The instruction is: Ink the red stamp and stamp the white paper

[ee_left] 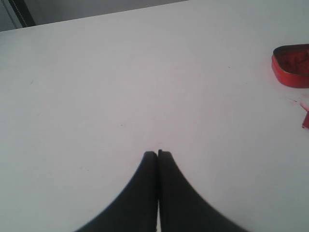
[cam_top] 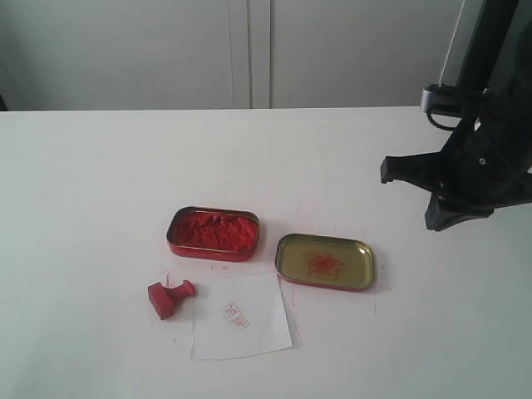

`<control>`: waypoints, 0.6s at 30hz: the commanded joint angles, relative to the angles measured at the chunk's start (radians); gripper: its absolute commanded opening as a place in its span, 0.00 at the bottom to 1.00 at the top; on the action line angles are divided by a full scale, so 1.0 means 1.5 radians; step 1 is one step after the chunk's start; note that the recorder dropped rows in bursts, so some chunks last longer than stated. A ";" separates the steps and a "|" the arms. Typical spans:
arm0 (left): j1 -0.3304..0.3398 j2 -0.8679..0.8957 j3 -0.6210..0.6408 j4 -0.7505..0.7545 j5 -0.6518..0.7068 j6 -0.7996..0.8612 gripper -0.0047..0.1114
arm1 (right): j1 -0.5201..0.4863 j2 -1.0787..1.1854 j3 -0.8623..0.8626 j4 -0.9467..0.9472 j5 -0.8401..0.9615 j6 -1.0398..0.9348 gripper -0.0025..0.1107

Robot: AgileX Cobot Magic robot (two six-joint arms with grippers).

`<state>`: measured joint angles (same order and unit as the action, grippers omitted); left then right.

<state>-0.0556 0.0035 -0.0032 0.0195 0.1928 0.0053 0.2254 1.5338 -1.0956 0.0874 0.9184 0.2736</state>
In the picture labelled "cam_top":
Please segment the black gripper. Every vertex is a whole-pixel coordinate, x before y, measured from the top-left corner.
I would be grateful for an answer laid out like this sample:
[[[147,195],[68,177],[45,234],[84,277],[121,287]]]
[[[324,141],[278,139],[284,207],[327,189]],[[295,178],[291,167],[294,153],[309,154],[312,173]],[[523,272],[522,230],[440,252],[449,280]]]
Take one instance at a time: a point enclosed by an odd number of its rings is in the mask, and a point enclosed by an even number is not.
[[[431,197],[425,225],[443,231],[495,209],[531,202],[531,118],[489,112],[463,119],[438,152],[389,156],[383,184],[407,182]]]

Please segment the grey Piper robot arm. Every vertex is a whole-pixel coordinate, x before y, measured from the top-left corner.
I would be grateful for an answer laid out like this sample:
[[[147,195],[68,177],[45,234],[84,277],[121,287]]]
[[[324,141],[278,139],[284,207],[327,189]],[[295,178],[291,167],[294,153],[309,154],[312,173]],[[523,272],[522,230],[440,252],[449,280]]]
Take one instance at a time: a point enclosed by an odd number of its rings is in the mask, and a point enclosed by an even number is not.
[[[517,1],[485,1],[456,84],[426,87],[421,109],[450,136],[437,152],[387,156],[383,184],[430,193],[426,228],[443,231],[531,201],[531,24]]]

